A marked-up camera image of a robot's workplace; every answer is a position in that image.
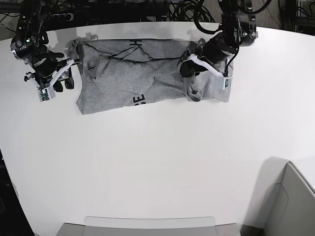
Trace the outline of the grey T-shirt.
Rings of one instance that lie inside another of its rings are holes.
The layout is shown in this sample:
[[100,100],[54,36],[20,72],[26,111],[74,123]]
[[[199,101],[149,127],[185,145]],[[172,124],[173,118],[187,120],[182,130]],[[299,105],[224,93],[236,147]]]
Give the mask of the grey T-shirt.
[[193,41],[171,39],[72,41],[68,56],[80,60],[82,90],[76,102],[80,112],[87,115],[178,98],[227,102],[231,88],[215,87],[210,71],[181,76],[181,57],[195,46]]

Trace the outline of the grey chair bottom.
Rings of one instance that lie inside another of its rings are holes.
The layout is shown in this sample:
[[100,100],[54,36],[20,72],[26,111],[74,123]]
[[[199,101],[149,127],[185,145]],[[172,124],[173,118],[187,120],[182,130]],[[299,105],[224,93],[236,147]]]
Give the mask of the grey chair bottom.
[[216,225],[214,217],[134,219],[87,216],[64,223],[59,236],[239,236],[237,224]]

